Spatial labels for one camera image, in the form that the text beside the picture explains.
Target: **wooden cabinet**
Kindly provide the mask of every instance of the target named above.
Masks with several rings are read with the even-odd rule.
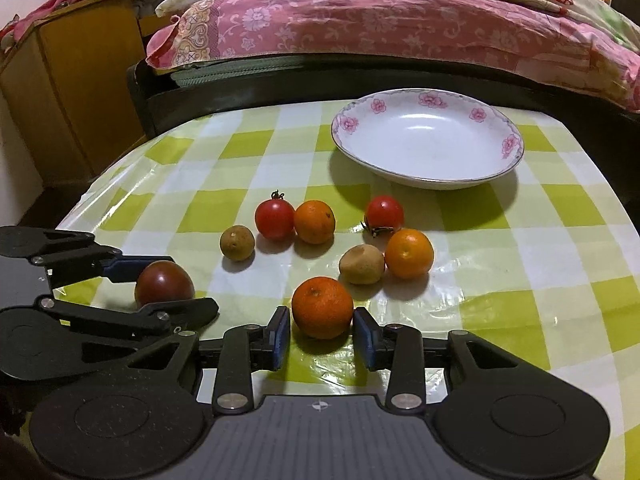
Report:
[[[88,182],[144,142],[126,70],[168,20],[137,0],[84,0],[31,25],[0,66],[0,89],[45,186]]]

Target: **checkered tablecloth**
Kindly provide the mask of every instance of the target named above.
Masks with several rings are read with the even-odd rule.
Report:
[[[266,323],[313,276],[338,275],[362,243],[369,200],[392,194],[406,225],[436,250],[430,278],[353,289],[380,322],[427,336],[465,328],[587,390],[606,408],[612,437],[597,474],[640,478],[640,238],[600,171],[571,133],[543,114],[503,109],[526,155],[515,172],[471,189],[433,192],[375,176],[335,149],[330,123],[344,102],[226,112],[190,121],[107,170],[62,222],[125,254],[170,254],[198,294],[220,305],[203,334]],[[223,260],[220,234],[256,233],[254,211],[275,189],[294,206],[327,202],[337,219],[330,248],[274,246],[258,238],[250,266]],[[133,309],[133,284],[95,279],[69,300]],[[428,370],[431,399],[442,374]],[[380,391],[388,378],[354,360],[349,340],[328,348],[294,337],[286,367],[254,374],[260,392]]]

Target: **bowl rim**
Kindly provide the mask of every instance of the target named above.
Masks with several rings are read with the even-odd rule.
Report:
[[[471,100],[475,101],[476,103],[478,103],[479,105],[491,108],[491,110],[493,110],[495,114],[497,114],[498,116],[501,116],[504,119],[504,123],[507,124],[507,126],[511,129],[511,131],[520,139],[520,145],[522,147],[522,149],[519,150],[520,155],[517,155],[513,159],[512,163],[510,165],[508,165],[508,167],[505,168],[504,170],[501,170],[501,171],[499,171],[497,173],[492,173],[492,174],[487,175],[487,176],[483,176],[481,178],[456,178],[456,179],[449,179],[449,180],[439,180],[439,179],[436,179],[436,178],[426,178],[426,177],[423,177],[423,176],[410,176],[410,175],[403,174],[403,173],[396,173],[395,171],[385,170],[384,168],[380,168],[379,166],[376,166],[375,164],[370,164],[370,163],[362,160],[361,158],[359,158],[356,155],[354,155],[353,153],[351,153],[349,150],[345,149],[345,147],[340,145],[340,142],[338,142],[338,140],[336,139],[336,137],[337,137],[337,129],[334,128],[334,124],[336,123],[336,121],[338,121],[338,118],[340,117],[340,115],[343,114],[343,112],[345,110],[352,109],[355,105],[363,103],[364,101],[366,101],[370,97],[384,95],[384,94],[391,94],[391,93],[395,93],[395,92],[399,92],[399,91],[440,92],[440,93],[448,94],[448,95],[451,95],[451,96],[462,97],[462,98],[465,98],[465,99],[471,99]],[[470,97],[470,96],[467,96],[467,95],[464,95],[464,94],[459,94],[458,92],[452,92],[452,91],[449,91],[449,90],[441,90],[441,89],[437,89],[437,88],[394,88],[394,89],[389,89],[389,90],[382,90],[380,92],[373,92],[371,94],[368,94],[368,95],[365,95],[363,97],[360,97],[360,98],[348,103],[347,105],[343,106],[340,109],[340,111],[338,111],[338,113],[334,116],[333,120],[331,121],[331,138],[332,138],[334,144],[337,146],[338,150],[340,150],[344,155],[348,156],[354,162],[357,162],[358,164],[361,164],[361,165],[365,166],[366,168],[369,168],[372,171],[379,172],[379,173],[382,173],[382,174],[388,174],[388,175],[391,175],[391,176],[394,176],[394,177],[398,177],[398,178],[402,178],[402,179],[406,179],[406,180],[415,180],[415,181],[418,181],[418,182],[433,182],[434,184],[457,184],[457,183],[460,183],[460,182],[465,182],[465,183],[477,182],[478,184],[482,184],[483,182],[488,182],[489,180],[493,180],[495,178],[503,176],[504,174],[507,174],[511,170],[513,170],[520,163],[520,161],[523,159],[524,153],[525,153],[524,139],[522,138],[522,134],[520,133],[518,127],[513,123],[513,121],[510,120],[510,118],[508,118],[505,114],[503,114],[496,107],[488,105],[487,103],[482,102],[482,101],[476,99],[475,97]]]

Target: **potato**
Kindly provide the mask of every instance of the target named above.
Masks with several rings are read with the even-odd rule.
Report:
[[[254,235],[243,225],[230,227],[220,237],[222,254],[234,262],[246,260],[252,255],[254,248]]]
[[[385,273],[385,257],[377,247],[362,244],[343,254],[338,264],[344,279],[354,285],[372,285]]]

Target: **ceramic dish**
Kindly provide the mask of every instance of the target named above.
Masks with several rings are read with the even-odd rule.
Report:
[[[349,158],[412,187],[460,189],[511,171],[522,159],[517,127],[495,108],[443,90],[377,92],[334,117],[332,137]]]

